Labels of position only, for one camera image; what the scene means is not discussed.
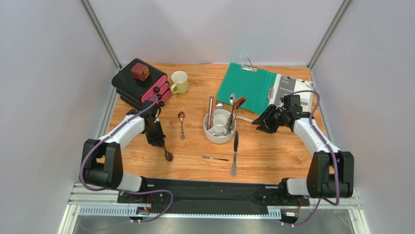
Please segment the dark brown wooden spoon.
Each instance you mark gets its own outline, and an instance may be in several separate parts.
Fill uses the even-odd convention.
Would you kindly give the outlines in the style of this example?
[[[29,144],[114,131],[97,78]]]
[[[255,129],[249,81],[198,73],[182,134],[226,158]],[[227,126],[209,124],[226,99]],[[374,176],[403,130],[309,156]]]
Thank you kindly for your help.
[[[164,150],[164,152],[165,152],[165,159],[166,159],[167,161],[172,161],[172,160],[173,160],[173,155],[172,155],[172,153],[170,153],[170,152],[166,149],[166,147],[165,147],[165,145],[164,145],[164,144],[163,144],[162,148],[163,148],[163,150]]]

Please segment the iridescent ornate handle utensil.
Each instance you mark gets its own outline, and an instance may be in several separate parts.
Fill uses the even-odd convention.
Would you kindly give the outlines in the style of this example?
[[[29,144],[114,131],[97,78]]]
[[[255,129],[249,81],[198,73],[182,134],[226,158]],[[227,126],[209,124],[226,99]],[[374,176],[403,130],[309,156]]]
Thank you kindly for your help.
[[[185,139],[185,132],[184,132],[184,119],[185,119],[185,113],[183,111],[180,111],[178,113],[178,118],[180,119],[181,122],[181,139],[184,140]]]

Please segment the iridescent blue purple spoon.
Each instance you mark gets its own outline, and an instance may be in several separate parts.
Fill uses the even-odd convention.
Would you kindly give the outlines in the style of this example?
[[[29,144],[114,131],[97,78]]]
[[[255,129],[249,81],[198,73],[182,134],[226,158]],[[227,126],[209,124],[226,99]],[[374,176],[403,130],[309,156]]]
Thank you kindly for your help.
[[[232,121],[232,125],[231,125],[232,127],[235,124],[235,119],[236,119],[236,116],[238,114],[239,108],[245,103],[245,101],[246,101],[246,97],[245,96],[239,98],[236,101],[236,103],[235,103],[235,110],[234,110],[234,113],[233,113],[233,121]]]

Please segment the silver spoon dark handle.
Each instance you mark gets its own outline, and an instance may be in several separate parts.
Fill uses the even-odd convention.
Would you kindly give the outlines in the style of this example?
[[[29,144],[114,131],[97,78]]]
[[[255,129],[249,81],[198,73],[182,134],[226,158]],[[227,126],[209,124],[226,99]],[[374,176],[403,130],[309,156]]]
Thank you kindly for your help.
[[[233,124],[233,113],[235,110],[235,104],[237,102],[237,97],[235,95],[235,93],[232,93],[230,95],[230,104],[232,106],[231,112],[230,112],[230,116],[229,116],[229,122],[228,122],[228,130],[231,131],[232,129],[232,124]]]

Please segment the silver table knife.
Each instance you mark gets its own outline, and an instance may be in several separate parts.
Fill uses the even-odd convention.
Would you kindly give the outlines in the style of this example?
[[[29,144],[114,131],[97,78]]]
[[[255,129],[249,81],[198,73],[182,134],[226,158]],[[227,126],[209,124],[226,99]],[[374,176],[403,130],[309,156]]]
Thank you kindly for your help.
[[[234,145],[233,145],[233,162],[231,167],[230,175],[232,177],[236,177],[237,175],[237,151],[239,146],[239,134],[238,132],[235,132],[235,139],[234,139]]]

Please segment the orange chopstick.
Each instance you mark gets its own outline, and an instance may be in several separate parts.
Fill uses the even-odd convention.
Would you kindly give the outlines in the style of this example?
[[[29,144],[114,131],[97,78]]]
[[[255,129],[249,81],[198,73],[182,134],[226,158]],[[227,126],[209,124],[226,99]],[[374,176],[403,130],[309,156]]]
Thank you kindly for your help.
[[[217,102],[217,96],[214,95],[214,96],[212,96],[212,108],[211,108],[211,112],[210,112],[208,129],[211,129],[212,128],[212,125],[213,125],[213,117],[214,117],[214,112],[216,110],[216,108],[215,108],[216,102]]]

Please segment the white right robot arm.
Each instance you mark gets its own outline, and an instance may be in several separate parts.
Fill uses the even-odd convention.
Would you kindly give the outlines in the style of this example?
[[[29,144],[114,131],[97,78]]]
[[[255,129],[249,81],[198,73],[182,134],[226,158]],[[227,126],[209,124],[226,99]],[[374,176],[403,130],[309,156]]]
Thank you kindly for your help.
[[[354,192],[354,156],[335,146],[320,130],[314,112],[305,112],[299,92],[281,98],[278,107],[270,104],[252,123],[257,130],[273,134],[279,127],[288,127],[304,143],[312,161],[306,177],[284,178],[280,185],[289,195],[321,198],[337,205],[341,198]]]

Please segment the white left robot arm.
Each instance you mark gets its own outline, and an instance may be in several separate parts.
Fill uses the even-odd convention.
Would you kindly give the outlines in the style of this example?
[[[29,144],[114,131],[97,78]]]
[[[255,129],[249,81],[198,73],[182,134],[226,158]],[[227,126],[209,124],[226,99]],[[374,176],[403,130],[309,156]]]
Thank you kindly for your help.
[[[151,96],[141,110],[130,110],[108,134],[85,141],[79,172],[83,186],[90,191],[140,191],[144,178],[123,170],[121,153],[138,134],[145,134],[149,145],[165,148],[160,113],[158,98]]]

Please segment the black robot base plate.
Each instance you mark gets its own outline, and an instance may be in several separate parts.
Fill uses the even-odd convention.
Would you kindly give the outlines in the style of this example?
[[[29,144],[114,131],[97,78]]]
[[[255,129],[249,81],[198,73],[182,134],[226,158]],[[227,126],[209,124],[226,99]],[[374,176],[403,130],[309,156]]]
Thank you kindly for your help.
[[[275,184],[147,178],[147,195],[119,194],[118,203],[149,204],[152,212],[168,208],[181,215],[265,215],[269,206],[308,207],[307,198],[289,195]]]

